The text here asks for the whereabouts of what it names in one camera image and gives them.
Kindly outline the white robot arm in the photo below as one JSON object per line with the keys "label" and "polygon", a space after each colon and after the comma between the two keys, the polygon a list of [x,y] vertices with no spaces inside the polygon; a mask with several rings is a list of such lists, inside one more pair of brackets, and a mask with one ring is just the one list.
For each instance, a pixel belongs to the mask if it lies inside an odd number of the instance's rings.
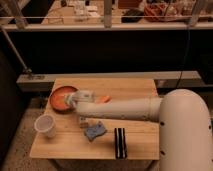
{"label": "white robot arm", "polygon": [[213,126],[208,107],[197,93],[176,89],[164,97],[93,101],[91,91],[65,96],[83,117],[150,120],[159,124],[159,171],[213,171]]}

